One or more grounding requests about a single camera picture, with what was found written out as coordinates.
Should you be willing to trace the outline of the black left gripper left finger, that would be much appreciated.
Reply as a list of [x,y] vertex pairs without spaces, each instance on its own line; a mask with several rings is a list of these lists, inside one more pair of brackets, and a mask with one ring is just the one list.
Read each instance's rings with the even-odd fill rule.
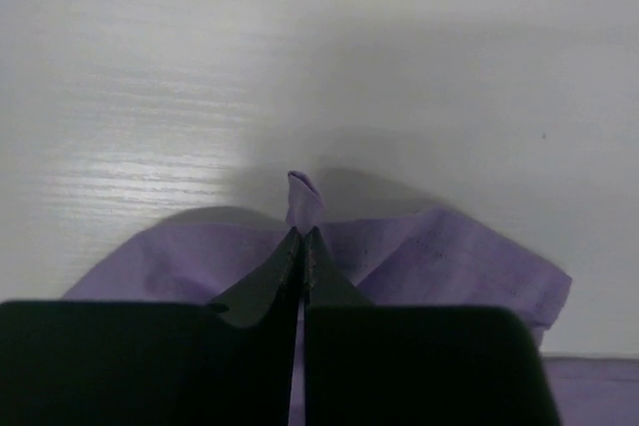
[[291,230],[202,305],[10,301],[1,307],[5,425],[284,425],[301,298]]

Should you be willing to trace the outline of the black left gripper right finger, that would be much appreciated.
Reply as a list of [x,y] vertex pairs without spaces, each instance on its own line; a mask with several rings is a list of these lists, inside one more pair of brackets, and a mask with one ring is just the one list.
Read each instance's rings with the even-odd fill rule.
[[310,425],[556,425],[533,338],[499,307],[376,306],[305,238]]

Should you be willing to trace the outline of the purple t shirt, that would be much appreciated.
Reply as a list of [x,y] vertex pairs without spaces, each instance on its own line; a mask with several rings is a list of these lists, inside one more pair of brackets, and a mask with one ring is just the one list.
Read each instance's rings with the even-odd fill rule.
[[[318,227],[336,267],[380,305],[481,305],[517,313],[541,341],[570,292],[569,275],[480,222],[446,208],[327,222],[312,181],[290,172],[287,226]],[[283,227],[166,220],[124,242],[67,292],[75,300],[202,303],[266,260]],[[634,359],[550,357],[544,362],[565,425],[634,425]]]

